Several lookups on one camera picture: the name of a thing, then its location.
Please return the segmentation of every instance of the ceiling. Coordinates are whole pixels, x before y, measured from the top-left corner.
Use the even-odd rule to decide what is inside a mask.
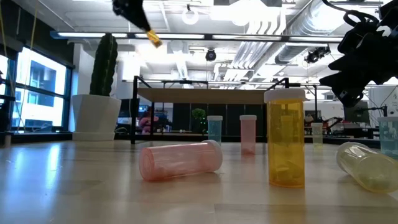
[[[35,7],[37,7],[38,18],[58,31],[140,32],[139,29],[128,23],[128,21],[122,17],[114,15],[110,1],[39,0],[37,5],[35,4],[36,0],[14,1],[31,13],[34,13]],[[198,21],[194,25],[188,25],[182,19],[182,14],[187,8],[186,5],[182,3],[171,4],[176,1],[179,0],[165,0],[163,2],[144,1],[144,10],[147,14],[147,18],[156,32],[213,34],[244,34],[250,32],[250,23],[245,26],[237,26],[236,22],[231,21],[231,19],[255,14],[255,12],[251,13],[254,10],[253,7],[245,8],[240,6],[240,8],[238,8],[239,10],[232,15],[232,18],[229,21],[221,21],[220,19],[214,20],[214,15],[221,15],[227,6],[214,6],[214,0],[193,2],[191,4],[191,8],[198,12]],[[285,3],[286,4],[283,6],[285,13],[284,23],[293,19],[294,15],[296,15],[301,8],[306,5],[307,0],[296,0],[296,2],[293,2],[293,0],[287,0]],[[362,7],[360,10],[374,14],[375,8],[376,7],[374,6],[367,8]],[[262,13],[260,9],[257,9],[257,11],[260,15],[266,14]],[[333,15],[330,14],[327,14],[326,16],[329,16],[329,18],[333,17]],[[282,19],[279,17],[278,23],[283,23]],[[344,35],[345,32],[350,29],[350,26],[341,23],[337,26],[337,29],[333,29],[334,31],[331,35]],[[85,50],[94,55],[96,50],[95,46],[98,45],[97,40],[79,40],[77,42],[83,43],[85,45]],[[176,76],[173,72],[179,72],[177,65],[180,64],[176,63],[176,59],[173,54],[167,53],[167,44],[169,41],[165,41],[163,46],[159,49],[155,49],[147,40],[118,40],[118,42],[119,46],[134,46],[134,54],[140,57],[141,74],[145,79],[174,79]],[[188,50],[188,54],[184,56],[185,66],[188,70],[188,79],[191,80],[207,80],[209,78],[223,80],[223,77],[225,77],[224,75],[226,74],[221,74],[220,77],[215,77],[215,66],[218,66],[217,64],[231,64],[231,62],[237,57],[239,49],[243,47],[242,42],[192,40],[186,41],[185,43],[188,45],[189,49],[195,49]],[[254,55],[256,47],[259,46],[253,45],[251,54]],[[205,60],[205,54],[209,48],[215,49],[215,52],[217,53],[217,59],[214,62],[207,62]],[[253,75],[253,73],[248,70],[247,73],[243,73],[240,76],[237,75],[234,78],[234,81],[239,81],[237,79],[240,79],[245,81],[250,80],[252,82],[269,82],[275,77],[289,77],[292,79],[292,82],[305,82],[308,81],[308,78],[310,78],[310,82],[316,82],[320,77],[334,73],[329,70],[327,65],[342,56],[337,51],[336,44],[331,44],[330,48],[330,55],[327,55],[319,62],[307,67],[303,62],[303,58],[306,55],[305,52],[314,49],[314,47],[309,47],[304,53],[297,55],[288,64],[288,66],[280,67],[276,70],[277,72],[273,72],[274,70],[271,69],[271,75],[269,75],[270,67],[257,67],[260,63],[261,65],[264,64],[264,61],[261,61],[260,59],[264,58],[265,54],[260,55],[261,57],[259,57],[259,60],[256,62],[256,68],[259,68],[259,70],[256,71],[256,74]],[[128,55],[128,52],[120,52],[119,59],[128,60],[128,57],[125,57],[126,55]]]

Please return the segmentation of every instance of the green plant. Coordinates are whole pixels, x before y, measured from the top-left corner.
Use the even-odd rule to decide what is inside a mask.
[[[95,53],[90,94],[109,96],[112,90],[114,68],[118,57],[118,43],[112,34],[107,33],[99,42]]]
[[[195,119],[201,119],[206,116],[206,112],[203,109],[196,108],[192,111],[192,116]]]

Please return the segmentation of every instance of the potted cactus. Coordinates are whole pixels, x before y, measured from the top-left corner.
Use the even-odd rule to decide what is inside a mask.
[[[118,43],[105,34],[95,53],[90,94],[72,96],[74,141],[112,141],[121,100],[109,96],[118,57]]]

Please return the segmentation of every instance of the security camera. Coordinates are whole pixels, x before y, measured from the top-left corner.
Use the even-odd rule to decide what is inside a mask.
[[[207,50],[207,54],[206,54],[206,61],[208,62],[212,62],[214,60],[216,60],[216,52],[214,51],[214,49],[208,49]]]

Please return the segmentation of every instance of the white planter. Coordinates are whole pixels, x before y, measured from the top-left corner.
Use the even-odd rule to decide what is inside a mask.
[[[113,141],[121,100],[109,96],[72,96],[74,141]]]

